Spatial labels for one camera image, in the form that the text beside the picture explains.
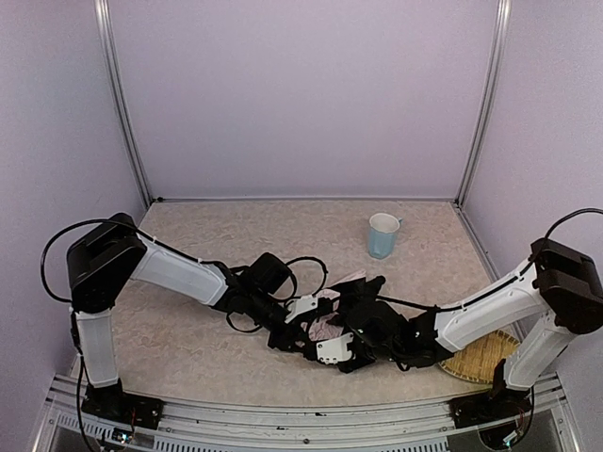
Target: round bamboo plate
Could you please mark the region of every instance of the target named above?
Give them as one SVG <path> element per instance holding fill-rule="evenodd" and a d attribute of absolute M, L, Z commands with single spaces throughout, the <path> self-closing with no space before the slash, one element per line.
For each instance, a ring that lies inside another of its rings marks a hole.
<path fill-rule="evenodd" d="M 452 358 L 442 361 L 440 367 L 459 379 L 491 384 L 497 364 L 518 347 L 519 341 L 510 334 L 501 330 L 493 331 L 469 344 Z"/>

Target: cup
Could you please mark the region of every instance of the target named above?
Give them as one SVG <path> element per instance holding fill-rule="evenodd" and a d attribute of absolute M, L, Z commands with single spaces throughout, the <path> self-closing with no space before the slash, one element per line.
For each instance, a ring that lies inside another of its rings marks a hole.
<path fill-rule="evenodd" d="M 389 214 L 375 214 L 368 224 L 368 254 L 375 259 L 384 259 L 394 250 L 394 244 L 398 237 L 399 226 L 402 218 L 396 218 Z"/>

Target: metal frame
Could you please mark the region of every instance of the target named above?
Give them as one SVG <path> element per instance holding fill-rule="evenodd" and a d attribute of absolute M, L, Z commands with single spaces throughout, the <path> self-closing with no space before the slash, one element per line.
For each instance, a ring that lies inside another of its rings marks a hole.
<path fill-rule="evenodd" d="M 78 431 L 75 419 L 76 380 L 56 376 L 46 397 L 36 442 L 30 450 L 45 452 L 57 428 Z M 566 404 L 555 374 L 539 378 L 534 386 L 536 412 Z M 448 397 L 417 402 L 359 407 L 269 408 L 191 402 L 164 398 L 166 405 L 158 430 L 137 428 L 143 451 L 308 451 L 377 452 L 421 450 L 422 444 L 445 444 L 449 435 L 476 430 L 455 429 Z M 95 416 L 83 415 L 86 432 L 97 435 L 114 427 L 128 428 Z M 507 421 L 482 425 L 493 427 Z M 565 452 L 578 452 L 568 448 Z"/>
<path fill-rule="evenodd" d="M 111 28 L 111 16 L 109 13 L 108 0 L 94 0 L 96 10 L 96 21 L 98 30 L 101 35 L 101 43 L 103 44 L 103 52 L 105 54 L 106 69 L 109 75 L 111 93 L 117 111 L 120 127 L 122 129 L 123 141 L 125 149 L 130 161 L 130 166 L 134 172 L 134 179 L 139 190 L 140 198 L 146 209 L 153 202 L 151 188 L 140 159 L 139 148 L 134 139 L 132 130 L 132 122 L 125 104 L 123 95 L 122 80 L 120 78 L 120 67 L 118 64 L 117 52 L 115 50 L 115 41 L 113 39 L 113 30 Z"/>
<path fill-rule="evenodd" d="M 490 113 L 494 104 L 494 98 L 497 88 L 498 74 L 502 62 L 502 54 L 507 39 L 507 29 L 509 26 L 509 16 L 511 14 L 511 0 L 498 0 L 497 22 L 495 25 L 494 40 L 492 42 L 492 51 L 490 53 L 490 62 L 488 64 L 488 73 L 486 75 L 486 84 L 481 98 L 480 115 L 478 123 L 473 134 L 471 142 L 471 151 L 463 173 L 463 179 L 459 192 L 456 196 L 456 203 L 461 209 L 464 207 L 469 188 L 473 182 L 475 171 L 478 167 L 483 139 L 490 121 Z"/>

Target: beige table surface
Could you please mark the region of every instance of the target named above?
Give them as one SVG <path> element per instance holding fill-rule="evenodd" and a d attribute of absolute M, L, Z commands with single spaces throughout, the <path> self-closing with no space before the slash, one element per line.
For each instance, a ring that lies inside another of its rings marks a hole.
<path fill-rule="evenodd" d="M 404 219 L 394 253 L 382 261 L 367 254 L 367 219 L 380 211 Z M 250 264 L 264 251 L 283 260 L 316 255 L 327 264 L 331 283 L 363 268 L 369 277 L 385 276 L 382 294 L 422 304 L 453 302 L 489 283 L 446 202 L 164 202 L 153 204 L 141 228 L 190 254 L 228 266 Z M 312 264 L 298 264 L 295 271 L 302 293 L 312 292 L 320 282 Z M 283 295 L 288 290 L 284 286 Z M 345 375 L 300 355 L 271 350 L 266 331 L 233 331 L 223 313 L 145 282 L 126 285 L 113 322 L 127 391 L 243 405 L 317 407 L 410 401 L 481 388 L 437 366 L 401 373 L 383 362 Z M 241 322 L 246 326 L 251 323 Z"/>

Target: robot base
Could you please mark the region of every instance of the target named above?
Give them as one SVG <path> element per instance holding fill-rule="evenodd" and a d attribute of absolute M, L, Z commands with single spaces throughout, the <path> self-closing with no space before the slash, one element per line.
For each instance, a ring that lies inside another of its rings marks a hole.
<path fill-rule="evenodd" d="M 157 430 L 163 401 L 158 398 L 125 393 L 122 382 L 106 388 L 89 386 L 82 412 L 127 426 Z"/>
<path fill-rule="evenodd" d="M 449 405 L 456 428 L 501 421 L 531 410 L 530 401 L 523 396 L 520 398 L 507 393 L 492 398 L 490 391 L 453 398 Z"/>

